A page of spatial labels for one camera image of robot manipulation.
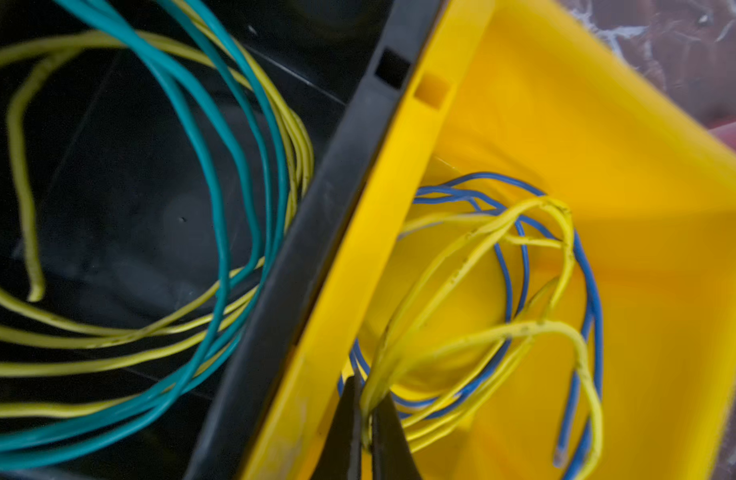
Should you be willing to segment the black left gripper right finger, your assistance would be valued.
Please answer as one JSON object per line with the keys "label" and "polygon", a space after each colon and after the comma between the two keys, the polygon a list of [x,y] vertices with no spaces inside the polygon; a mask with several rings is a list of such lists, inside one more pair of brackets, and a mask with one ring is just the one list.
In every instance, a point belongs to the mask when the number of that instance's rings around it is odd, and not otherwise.
{"label": "black left gripper right finger", "polygon": [[374,480],[421,480],[394,402],[387,394],[371,414]]}

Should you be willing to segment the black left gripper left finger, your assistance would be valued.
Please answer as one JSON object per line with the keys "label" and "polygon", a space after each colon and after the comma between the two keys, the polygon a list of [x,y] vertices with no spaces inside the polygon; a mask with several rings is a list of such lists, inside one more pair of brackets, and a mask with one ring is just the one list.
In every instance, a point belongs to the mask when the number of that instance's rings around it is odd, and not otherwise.
{"label": "black left gripper left finger", "polygon": [[311,480],[361,479],[360,383],[344,382],[333,422]]}

